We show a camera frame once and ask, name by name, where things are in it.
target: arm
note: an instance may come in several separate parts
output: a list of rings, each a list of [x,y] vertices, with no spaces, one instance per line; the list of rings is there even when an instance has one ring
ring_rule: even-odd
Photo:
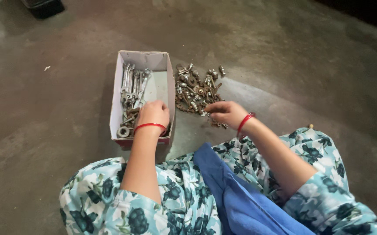
[[[139,112],[137,125],[159,123],[168,126],[170,110],[160,100],[147,102]],[[162,128],[144,126],[137,130],[134,136],[129,161],[123,176],[121,190],[132,191],[144,195],[161,204],[155,169],[155,150]]]
[[[227,123],[237,130],[248,112],[235,102],[216,102],[205,109],[218,122]],[[290,198],[317,171],[295,153],[291,152],[273,131],[256,118],[249,119],[242,127],[274,172],[280,186]]]

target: woman's right hand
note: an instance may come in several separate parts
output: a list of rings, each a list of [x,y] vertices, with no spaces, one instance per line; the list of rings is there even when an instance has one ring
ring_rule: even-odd
[[[207,105],[204,109],[211,113],[211,117],[220,122],[228,124],[232,129],[237,130],[248,112],[239,104],[233,101],[219,101]]]

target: hand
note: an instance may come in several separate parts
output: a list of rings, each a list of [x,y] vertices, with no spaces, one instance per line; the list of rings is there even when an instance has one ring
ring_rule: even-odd
[[[220,122],[228,124],[232,129],[237,130],[248,112],[239,104],[233,101],[219,101],[207,105],[204,109],[211,112],[211,117]]]
[[[146,102],[140,109],[137,120],[137,126],[146,123],[158,123],[165,127],[170,123],[170,109],[162,100],[155,100],[154,102]],[[143,129],[158,130],[158,135],[163,131],[162,128],[156,126],[141,127],[137,132]]]

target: woman's left hand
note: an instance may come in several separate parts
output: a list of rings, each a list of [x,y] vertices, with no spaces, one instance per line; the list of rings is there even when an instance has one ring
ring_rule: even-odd
[[[165,127],[170,123],[170,109],[162,100],[155,100],[154,102],[146,102],[146,104],[140,109],[137,126],[146,123],[158,123]],[[159,135],[163,129],[156,127]]]

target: pile of bolts and nuts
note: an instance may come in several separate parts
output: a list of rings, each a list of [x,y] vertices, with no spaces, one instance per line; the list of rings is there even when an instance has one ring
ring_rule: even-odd
[[[145,104],[146,82],[150,78],[149,69],[136,70],[135,65],[123,64],[122,88],[120,90],[123,107],[123,122],[117,131],[120,138],[132,137],[135,120],[140,107]]]
[[[215,85],[219,74],[214,69],[209,69],[206,77],[200,77],[194,65],[190,64],[188,68],[177,64],[177,79],[175,80],[175,103],[176,107],[184,112],[198,113],[202,117],[210,117],[210,113],[204,111],[208,104],[217,101],[224,101],[217,93],[222,83]],[[222,77],[226,75],[222,65],[219,66],[219,72]],[[212,127],[228,127],[225,123],[218,123],[210,118],[209,123]]]

